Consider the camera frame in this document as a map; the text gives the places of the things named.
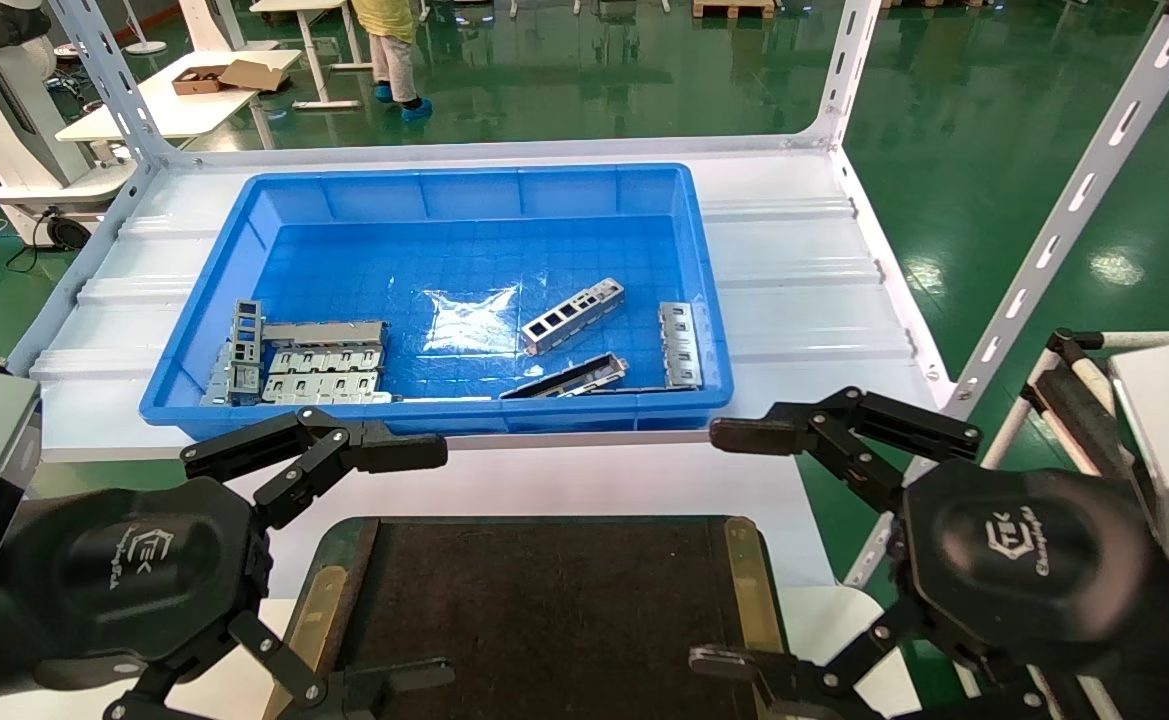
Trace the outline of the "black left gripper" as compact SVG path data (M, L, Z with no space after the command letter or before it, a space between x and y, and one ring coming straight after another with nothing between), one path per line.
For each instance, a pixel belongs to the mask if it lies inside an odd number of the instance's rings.
M213 480L32 501L0 547L21 681L81 691L133 665L146 670L105 719L200 719L167 695L238 644L291 694L279 719L378 719L396 694L451 683L444 657L314 674L251 612L272 568L265 525L286 527L351 471L442 468L448 455L438 434L397 436L309 406L186 446L186 477ZM254 506L222 486L278 462Z

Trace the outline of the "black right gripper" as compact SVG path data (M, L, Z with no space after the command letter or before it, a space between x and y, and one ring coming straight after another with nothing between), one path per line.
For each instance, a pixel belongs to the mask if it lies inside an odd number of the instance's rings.
M1155 565L1137 501L1119 484L1061 469L978 468L977 427L846 387L812 404L776 402L762 418L713 418L729 454L812 456L876 512L898 512L909 586L964 648L1026 664L1082 667L1116 650ZM904 489L871 443L941 462ZM747 681L772 714L884 719L857 684L909 635L938 630L931 611L899 600L826 665L721 644L690 648L700 676ZM1028 685L902 714L902 719L1045 719Z

